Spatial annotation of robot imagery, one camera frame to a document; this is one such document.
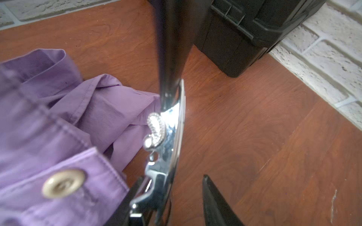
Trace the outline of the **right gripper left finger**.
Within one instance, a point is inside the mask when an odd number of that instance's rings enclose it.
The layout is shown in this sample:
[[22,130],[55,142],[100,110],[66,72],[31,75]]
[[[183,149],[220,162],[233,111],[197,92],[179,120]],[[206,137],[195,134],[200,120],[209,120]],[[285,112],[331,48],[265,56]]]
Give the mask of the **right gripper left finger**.
[[104,226],[145,226],[146,221],[143,216],[141,217],[131,217],[131,207],[130,202],[136,196],[139,188],[142,185],[144,176],[139,177],[133,186],[130,188],[129,192],[122,200],[118,208],[104,224]]

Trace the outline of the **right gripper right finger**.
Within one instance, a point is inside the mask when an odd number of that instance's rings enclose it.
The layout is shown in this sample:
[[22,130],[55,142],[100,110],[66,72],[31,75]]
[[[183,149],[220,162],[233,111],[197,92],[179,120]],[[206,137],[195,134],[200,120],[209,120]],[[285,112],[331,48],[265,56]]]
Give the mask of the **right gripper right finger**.
[[202,197],[206,226],[245,226],[206,174],[202,180]]

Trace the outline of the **purple trousers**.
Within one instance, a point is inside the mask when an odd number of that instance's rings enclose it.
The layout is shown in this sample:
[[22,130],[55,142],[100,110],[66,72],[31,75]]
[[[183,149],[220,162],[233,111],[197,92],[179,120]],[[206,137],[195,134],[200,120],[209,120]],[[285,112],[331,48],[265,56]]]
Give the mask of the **purple trousers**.
[[1,225],[104,225],[159,108],[112,75],[83,80],[64,50],[2,62]]

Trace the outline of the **black leather belt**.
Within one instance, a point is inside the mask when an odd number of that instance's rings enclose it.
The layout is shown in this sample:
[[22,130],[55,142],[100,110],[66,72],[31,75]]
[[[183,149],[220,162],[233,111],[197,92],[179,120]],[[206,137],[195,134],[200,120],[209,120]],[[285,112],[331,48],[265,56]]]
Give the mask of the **black leather belt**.
[[151,133],[143,147],[149,152],[145,174],[130,201],[128,226],[168,223],[170,194],[179,162],[186,96],[182,73],[211,1],[154,1],[160,111],[151,113]]

